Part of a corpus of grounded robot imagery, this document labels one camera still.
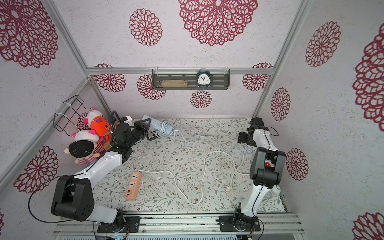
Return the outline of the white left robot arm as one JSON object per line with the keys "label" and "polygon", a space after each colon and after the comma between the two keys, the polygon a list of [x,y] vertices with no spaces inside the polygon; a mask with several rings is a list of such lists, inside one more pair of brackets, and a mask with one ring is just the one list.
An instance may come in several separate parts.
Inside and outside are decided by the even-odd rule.
{"label": "white left robot arm", "polygon": [[147,118],[136,121],[132,126],[124,122],[117,125],[111,138],[111,148],[103,157],[73,176],[62,176],[58,179],[51,213],[79,222],[112,224],[121,229],[125,223],[123,213],[96,204],[93,187],[128,160],[133,146],[147,138],[151,122],[152,120]]}

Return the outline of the orange power strip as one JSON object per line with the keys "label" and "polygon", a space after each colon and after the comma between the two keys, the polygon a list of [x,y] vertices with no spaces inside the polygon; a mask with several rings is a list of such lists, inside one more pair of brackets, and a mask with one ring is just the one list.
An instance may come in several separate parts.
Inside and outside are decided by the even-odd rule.
{"label": "orange power strip", "polygon": [[140,182],[142,174],[141,172],[133,172],[128,183],[125,199],[128,201],[135,201],[138,196]]}

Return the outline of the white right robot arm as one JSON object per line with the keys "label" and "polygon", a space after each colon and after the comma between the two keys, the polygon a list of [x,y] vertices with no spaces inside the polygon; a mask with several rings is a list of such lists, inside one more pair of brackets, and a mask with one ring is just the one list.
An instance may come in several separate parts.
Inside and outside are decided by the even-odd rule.
{"label": "white right robot arm", "polygon": [[250,167],[252,185],[249,193],[239,204],[240,215],[255,217],[264,196],[282,179],[286,153],[278,150],[271,137],[272,127],[266,127],[263,119],[252,118],[246,132],[239,133],[238,142],[256,147]]}

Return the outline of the light blue power strip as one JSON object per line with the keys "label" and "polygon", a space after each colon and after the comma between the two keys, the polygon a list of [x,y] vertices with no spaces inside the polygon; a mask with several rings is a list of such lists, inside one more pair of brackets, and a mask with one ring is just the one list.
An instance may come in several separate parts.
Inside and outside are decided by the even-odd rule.
{"label": "light blue power strip", "polygon": [[151,120],[150,129],[152,130],[152,132],[155,132],[158,137],[164,138],[164,137],[174,135],[174,129],[171,126],[169,126],[167,122],[164,122],[164,121],[161,122],[147,115],[144,115],[142,117],[142,120],[147,120],[147,119]]}

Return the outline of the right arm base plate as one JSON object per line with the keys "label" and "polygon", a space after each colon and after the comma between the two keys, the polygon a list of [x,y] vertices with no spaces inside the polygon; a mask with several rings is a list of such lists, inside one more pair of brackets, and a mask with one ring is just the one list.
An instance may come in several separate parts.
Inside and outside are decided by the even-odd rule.
{"label": "right arm base plate", "polygon": [[261,226],[257,217],[219,216],[217,220],[221,232],[259,232]]}

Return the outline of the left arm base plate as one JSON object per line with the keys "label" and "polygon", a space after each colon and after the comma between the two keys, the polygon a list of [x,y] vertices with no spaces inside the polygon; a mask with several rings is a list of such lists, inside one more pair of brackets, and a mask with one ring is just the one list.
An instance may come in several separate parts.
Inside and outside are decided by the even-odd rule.
{"label": "left arm base plate", "polygon": [[98,234],[119,234],[119,233],[137,233],[140,226],[141,217],[120,216],[111,223],[99,224],[96,232]]}

